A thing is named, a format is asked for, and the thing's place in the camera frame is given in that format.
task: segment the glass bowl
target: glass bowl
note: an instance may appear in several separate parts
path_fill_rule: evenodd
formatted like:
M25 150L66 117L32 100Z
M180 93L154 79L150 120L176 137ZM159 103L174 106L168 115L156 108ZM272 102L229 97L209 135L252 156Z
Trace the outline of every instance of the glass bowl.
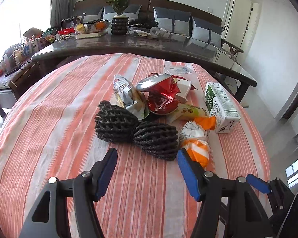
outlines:
M109 27L108 20L99 20L95 23L80 23L73 26L77 34L98 33Z
M164 28L135 28L127 27L129 35L133 37L160 38L164 35Z

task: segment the sofa backrest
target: sofa backrest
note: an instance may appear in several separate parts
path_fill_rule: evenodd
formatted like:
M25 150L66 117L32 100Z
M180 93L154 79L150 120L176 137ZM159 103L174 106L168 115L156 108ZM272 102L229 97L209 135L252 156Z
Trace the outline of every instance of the sofa backrest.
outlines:
M105 1L107 1L107 0L78 1L75 4L74 10L80 11L80 10L90 7L90 6L104 6L104 5L107 5L107 3L105 3ZM206 21L216 24L218 26L221 26L221 23L222 23L221 18L216 17L213 14L210 14L206 11L202 11L198 8L195 8L195 7L183 4L183 3L173 2L173 1L169 1L169 0L130 0L130 4L142 5L141 9L139 11L139 16L138 16L138 18L140 18L140 19L146 19L148 17L150 20L154 20L153 7L157 6L157 7L167 8L167 9L191 12L192 17L197 17L199 19L206 20ZM192 20L190 20L190 33L191 33L191 30L192 30Z
M173 2L169 0L150 0L148 18L151 20L154 20L154 12L153 12L154 6L183 11L183 12L191 12L192 17L206 20L218 26L221 26L221 23L222 23L222 20L213 14L210 14L206 11L202 11L198 8L195 8L183 3Z
M107 0L82 0L75 3L74 11L80 11L84 8L90 7L90 6L106 6L108 5L105 3ZM149 1L150 0L130 0L130 4L139 4L141 5L140 11L139 11L139 18L146 19L148 14L148 8L149 8Z

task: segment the tape roll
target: tape roll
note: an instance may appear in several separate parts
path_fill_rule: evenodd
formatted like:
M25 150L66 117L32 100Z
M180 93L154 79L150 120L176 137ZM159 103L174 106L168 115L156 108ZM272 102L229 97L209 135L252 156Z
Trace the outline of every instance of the tape roll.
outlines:
M160 29L156 27L152 27L149 31L150 35L153 37L157 37L160 34Z

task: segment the blue gripper pad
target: blue gripper pad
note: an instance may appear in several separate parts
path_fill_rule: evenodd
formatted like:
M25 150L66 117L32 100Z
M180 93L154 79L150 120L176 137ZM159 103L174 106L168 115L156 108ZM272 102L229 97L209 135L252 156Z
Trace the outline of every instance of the blue gripper pad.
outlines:
M270 193L269 184L262 179L257 178L255 175L248 174L246 176L246 181L255 189L259 190L261 193Z
M101 175L97 180L97 192L95 194L95 197L98 200L100 200L100 198L106 194L109 182L111 180L112 174L114 173L114 170L117 164L117 159L118 159L117 150L113 149L113 151L111 151L111 155L109 159L105 163L105 166L102 170Z
M200 201L201 193L199 191L199 184L196 175L194 174L188 159L184 155L184 151L180 149L178 151L178 165L180 171L183 175L183 179L186 182L187 188L189 190L190 195L196 200Z

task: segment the door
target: door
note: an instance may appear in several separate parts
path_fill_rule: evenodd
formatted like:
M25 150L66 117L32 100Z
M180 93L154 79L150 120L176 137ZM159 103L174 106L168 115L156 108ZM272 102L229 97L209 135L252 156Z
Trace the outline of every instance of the door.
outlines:
M225 19L225 23L224 23L224 27L223 27L223 32L222 32L222 39L224 39L224 40L225 40L226 33L227 33L227 27L228 27L230 20L232 18L234 3L235 3L235 0L231 0L229 3L227 15L226 15L226 19Z
M235 0L231 19L225 35L225 40L240 47L245 34L245 28L250 18L251 0ZM227 44L223 48L229 51Z
M250 46L251 40L254 37L254 34L256 32L256 21L259 13L259 4L258 3L253 3L252 4L252 9L250 13L250 19L247 24L247 27L245 28L245 35L241 44L241 49L244 51L244 53L238 53L237 55L237 61L239 63L243 63L246 56L247 56L247 50Z

